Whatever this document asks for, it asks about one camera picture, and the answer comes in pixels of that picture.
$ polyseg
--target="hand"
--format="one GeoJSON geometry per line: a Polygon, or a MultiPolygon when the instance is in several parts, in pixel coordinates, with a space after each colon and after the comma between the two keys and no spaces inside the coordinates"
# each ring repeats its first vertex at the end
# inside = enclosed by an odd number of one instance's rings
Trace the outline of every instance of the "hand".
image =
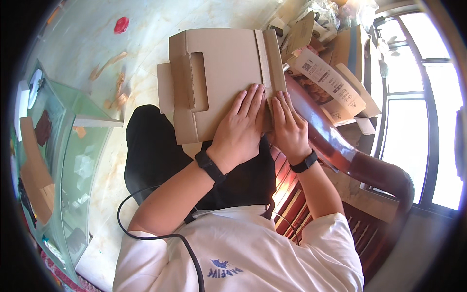
{"type": "Polygon", "coordinates": [[[206,153],[223,174],[258,155],[265,101],[264,85],[253,84],[237,95],[220,122],[206,153]]]}
{"type": "Polygon", "coordinates": [[[279,91],[272,99],[274,129],[267,134],[291,165],[297,165],[311,154],[308,144],[308,122],[297,114],[288,93],[279,91]]]}

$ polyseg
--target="black cable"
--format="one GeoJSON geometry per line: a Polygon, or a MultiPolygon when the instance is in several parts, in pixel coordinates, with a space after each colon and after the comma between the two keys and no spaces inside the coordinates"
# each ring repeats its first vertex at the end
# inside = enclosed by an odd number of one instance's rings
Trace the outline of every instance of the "black cable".
{"type": "Polygon", "coordinates": [[[156,240],[156,239],[165,239],[165,238],[171,238],[171,237],[178,237],[180,238],[186,249],[188,250],[188,253],[190,254],[191,256],[191,259],[193,261],[193,264],[195,265],[195,269],[196,269],[196,274],[198,276],[198,290],[200,292],[204,292],[204,280],[203,280],[203,274],[201,272],[201,267],[199,266],[199,262],[198,262],[198,259],[196,258],[195,256],[195,253],[193,252],[193,250],[191,249],[191,246],[189,245],[188,241],[186,240],[186,238],[181,235],[181,234],[167,234],[167,235],[162,235],[162,236],[154,236],[154,237],[139,237],[139,236],[135,236],[131,233],[129,233],[124,227],[123,225],[121,224],[120,222],[120,210],[121,210],[121,207],[123,206],[123,204],[131,197],[133,197],[134,195],[140,193],[140,192],[143,192],[143,191],[147,191],[149,189],[156,189],[160,187],[160,185],[155,185],[155,186],[151,186],[151,187],[148,187],[148,188],[145,188],[145,189],[142,189],[142,190],[139,190],[139,191],[136,191],[134,193],[132,193],[131,195],[129,195],[128,197],[126,197],[121,203],[120,203],[120,206],[118,207],[118,210],[117,210],[117,221],[118,221],[118,225],[120,225],[120,228],[121,230],[123,230],[123,232],[125,232],[128,236],[134,238],[134,239],[139,239],[139,240],[156,240]]]}
{"type": "Polygon", "coordinates": [[[276,214],[277,216],[281,217],[282,219],[285,220],[285,222],[287,222],[289,224],[289,226],[292,228],[293,230],[293,233],[295,234],[295,238],[297,239],[297,245],[300,246],[300,242],[298,241],[298,235],[297,235],[297,232],[295,231],[295,228],[293,228],[292,224],[289,222],[289,220],[287,220],[284,216],[272,211],[272,213],[276,214]]]}

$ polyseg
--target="marble floor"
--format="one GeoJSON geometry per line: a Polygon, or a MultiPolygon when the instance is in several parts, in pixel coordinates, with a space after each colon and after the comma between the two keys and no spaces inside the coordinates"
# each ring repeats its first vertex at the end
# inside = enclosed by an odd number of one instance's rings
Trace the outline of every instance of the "marble floor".
{"type": "MultiPolygon", "coordinates": [[[[103,291],[112,290],[115,264],[123,232],[116,220],[120,202],[129,195],[123,172],[127,158],[125,130],[134,109],[158,105],[157,64],[168,62],[168,38],[191,28],[261,29],[274,15],[291,15],[300,0],[67,0],[46,26],[31,52],[25,71],[39,59],[49,78],[90,95],[109,116],[125,122],[113,128],[103,149],[90,198],[89,231],[93,235],[76,271],[103,291]],[[113,33],[115,22],[126,16],[126,32],[113,33]],[[128,56],[106,68],[91,82],[93,68],[126,51],[128,56]],[[125,73],[122,109],[103,108],[113,99],[115,82],[125,73]]],[[[199,145],[185,145],[193,154],[199,145]]],[[[128,223],[137,208],[130,200],[121,220],[128,223]]]]}

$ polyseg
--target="smartwatch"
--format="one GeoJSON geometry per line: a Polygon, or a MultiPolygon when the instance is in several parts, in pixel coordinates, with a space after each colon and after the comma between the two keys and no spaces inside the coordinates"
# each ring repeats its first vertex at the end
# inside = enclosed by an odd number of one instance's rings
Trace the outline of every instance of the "smartwatch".
{"type": "Polygon", "coordinates": [[[226,180],[226,176],[219,170],[217,165],[207,155],[206,151],[201,150],[195,155],[195,160],[198,166],[214,180],[214,185],[218,185],[226,180]]]}
{"type": "Polygon", "coordinates": [[[313,150],[311,154],[299,164],[290,165],[290,169],[292,169],[295,173],[301,173],[309,169],[310,166],[312,166],[313,163],[315,163],[317,160],[318,160],[318,155],[316,154],[315,150],[313,150]]]}

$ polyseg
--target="black pants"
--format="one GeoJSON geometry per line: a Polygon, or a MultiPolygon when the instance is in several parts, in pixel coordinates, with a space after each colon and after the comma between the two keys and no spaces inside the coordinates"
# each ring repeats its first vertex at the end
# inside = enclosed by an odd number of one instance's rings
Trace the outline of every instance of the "black pants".
{"type": "MultiPolygon", "coordinates": [[[[135,109],[127,127],[128,157],[125,184],[130,193],[161,185],[193,161],[177,145],[175,131],[164,114],[153,105],[135,109]]],[[[203,142],[206,150],[212,141],[203,142]]],[[[140,205],[154,189],[134,196],[140,205]]],[[[267,205],[276,191],[274,160],[264,136],[258,156],[235,167],[227,179],[213,187],[197,204],[198,210],[267,205]]]]}

